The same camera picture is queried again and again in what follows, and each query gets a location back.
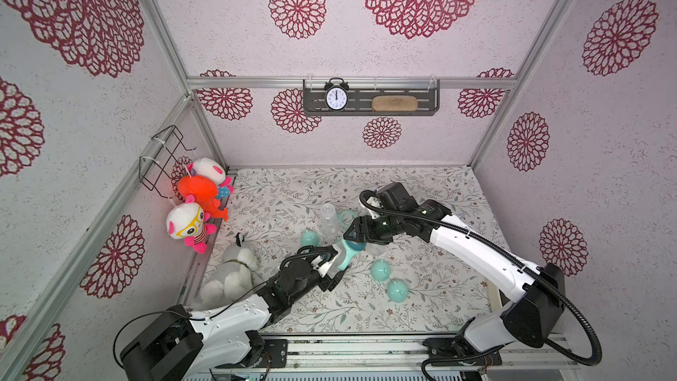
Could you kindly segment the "metal base rail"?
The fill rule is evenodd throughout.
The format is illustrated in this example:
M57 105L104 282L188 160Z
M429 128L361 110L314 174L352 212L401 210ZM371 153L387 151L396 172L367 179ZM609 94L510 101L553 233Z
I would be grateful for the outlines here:
M262 337L264 355L243 365L219 359L189 379L230 376L266 380L580 380L579 366L549 346L512 343L469 361L455 362L442 333L291 334Z

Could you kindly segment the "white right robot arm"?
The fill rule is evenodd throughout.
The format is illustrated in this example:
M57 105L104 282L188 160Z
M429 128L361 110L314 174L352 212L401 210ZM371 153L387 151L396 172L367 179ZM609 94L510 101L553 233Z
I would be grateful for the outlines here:
M505 346L519 342L533 349L543 346L585 366L601 363L603 349L597 333L581 310L565 294L563 271L554 264L538 266L488 240L466 225L447 206L428 199L418 203L402 183L359 195L368 214L354 218L343 234L350 245L387 245L395 236L417 237L446 250L494 284L507 298L500 310L469 319L451 339L429 346L421 370L455 363L481 363ZM590 356L580 356L550 340L564 312L583 328Z

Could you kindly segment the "clear baby bottle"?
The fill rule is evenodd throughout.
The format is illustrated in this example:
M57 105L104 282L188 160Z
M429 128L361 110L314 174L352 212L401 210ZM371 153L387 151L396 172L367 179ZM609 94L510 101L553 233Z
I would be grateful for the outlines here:
M331 203L325 203L320 207L319 231L327 243L334 243L340 234L337 209Z
M350 265L350 257L346 250L337 249L336 252L337 254L332 259L317 269L323 279L333 279Z

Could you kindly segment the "grey white husky plush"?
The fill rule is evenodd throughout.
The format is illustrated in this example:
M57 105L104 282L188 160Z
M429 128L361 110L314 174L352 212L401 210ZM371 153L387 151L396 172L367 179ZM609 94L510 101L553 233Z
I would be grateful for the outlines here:
M245 243L241 234L225 248L221 262L199 290L194 310L212 310L234 303L253 288L253 275L258 270L254 250Z

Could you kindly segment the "black alarm clock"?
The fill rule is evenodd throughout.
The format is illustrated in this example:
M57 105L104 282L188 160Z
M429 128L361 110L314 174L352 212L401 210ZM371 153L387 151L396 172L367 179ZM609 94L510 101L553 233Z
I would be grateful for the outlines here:
M331 111L342 111L349 102L349 84L341 77L332 77L324 84L324 100Z

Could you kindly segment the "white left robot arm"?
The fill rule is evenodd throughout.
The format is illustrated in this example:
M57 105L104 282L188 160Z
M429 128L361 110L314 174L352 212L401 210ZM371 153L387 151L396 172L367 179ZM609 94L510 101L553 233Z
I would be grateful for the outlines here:
M234 303L153 312L153 322L113 352L116 364L130 380L182 380L220 365L251 367L264 356L261 330L287 316L312 289L335 289L357 253L346 241L303 247Z

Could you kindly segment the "grey wall shelf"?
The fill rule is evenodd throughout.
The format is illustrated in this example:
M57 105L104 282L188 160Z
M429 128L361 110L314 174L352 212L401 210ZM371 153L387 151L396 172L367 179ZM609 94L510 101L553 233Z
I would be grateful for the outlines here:
M303 81L301 104L307 116L434 116L440 108L440 87L437 79L399 87L393 83L374 81L370 86L349 84L349 102L342 111L331 111L324 100L324 82ZM412 95L419 102L415 112L374 112L371 101L379 95Z

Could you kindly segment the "white plush yellow glasses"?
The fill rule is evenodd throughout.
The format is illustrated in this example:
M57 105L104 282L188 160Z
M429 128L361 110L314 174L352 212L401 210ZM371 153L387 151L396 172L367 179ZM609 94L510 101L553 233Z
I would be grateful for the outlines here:
M175 206L167 215L167 233L174 240L182 240L197 254L204 254L208 237L217 231L217 227L208 222L211 217L195 197L189 195L183 204Z

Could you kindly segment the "red orange plush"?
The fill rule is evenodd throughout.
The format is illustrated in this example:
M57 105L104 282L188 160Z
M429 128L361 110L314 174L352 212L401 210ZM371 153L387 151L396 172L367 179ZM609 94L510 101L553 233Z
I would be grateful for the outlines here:
M204 176L184 176L177 183L177 190L185 203L197 203L212 218L228 220L227 209L220 209L220 200L217 199L218 187Z

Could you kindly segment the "white pink plush upper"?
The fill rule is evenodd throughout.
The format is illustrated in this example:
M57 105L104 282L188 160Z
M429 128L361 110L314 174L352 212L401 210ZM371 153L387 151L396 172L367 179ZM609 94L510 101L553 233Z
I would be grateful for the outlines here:
M227 175L224 167L210 158L200 158L193 161L188 165L188 171L192 175L209 179L218 187L226 187L232 183L232 178Z

